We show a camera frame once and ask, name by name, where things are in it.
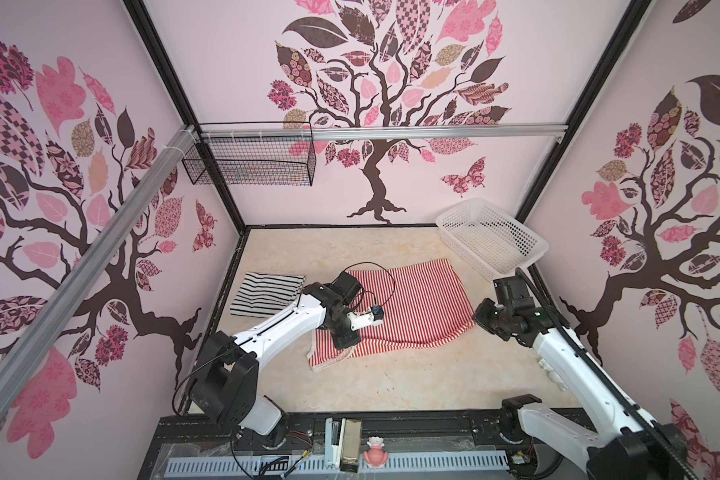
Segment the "red white striped tank top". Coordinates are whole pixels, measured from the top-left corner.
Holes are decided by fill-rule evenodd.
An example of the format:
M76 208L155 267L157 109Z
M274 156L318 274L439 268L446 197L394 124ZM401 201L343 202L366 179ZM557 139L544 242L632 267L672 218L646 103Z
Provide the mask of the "red white striped tank top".
M360 330L361 342L338 350L326 330L312 333L307 355L315 372L346 359L401 349L443 346L473 327L474 310L457 272L446 259L436 259L387 272L352 270L367 291L359 306L364 313L379 302L383 323Z

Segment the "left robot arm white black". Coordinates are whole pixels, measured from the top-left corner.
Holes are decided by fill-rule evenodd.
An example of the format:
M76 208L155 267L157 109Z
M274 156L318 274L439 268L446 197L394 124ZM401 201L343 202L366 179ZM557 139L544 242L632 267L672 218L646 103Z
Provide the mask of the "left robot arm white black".
M365 311L359 302L368 292L343 271L329 284L312 283L283 310L235 335L214 333L188 375L189 400L224 434L250 430L268 447L280 445L289 415L258 393L260 370L302 335L325 330L338 350L361 342L360 330L383 322L377 303Z

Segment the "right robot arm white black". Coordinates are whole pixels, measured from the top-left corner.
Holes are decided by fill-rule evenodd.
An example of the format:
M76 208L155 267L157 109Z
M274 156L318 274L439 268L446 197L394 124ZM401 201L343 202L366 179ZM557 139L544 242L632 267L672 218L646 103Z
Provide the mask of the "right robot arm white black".
M493 285L496 297L482 301L474 322L533 349L592 424L586 428L525 394L502 402L498 429L504 440L540 440L590 479L695 478L679 428L660 424L612 380L522 270Z

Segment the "black white striped tank top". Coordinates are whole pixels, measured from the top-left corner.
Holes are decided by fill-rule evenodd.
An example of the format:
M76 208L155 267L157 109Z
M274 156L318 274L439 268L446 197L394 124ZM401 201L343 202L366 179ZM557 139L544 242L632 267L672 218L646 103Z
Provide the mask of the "black white striped tank top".
M229 306L230 314L269 318L296 301L304 282L303 275L246 272Z

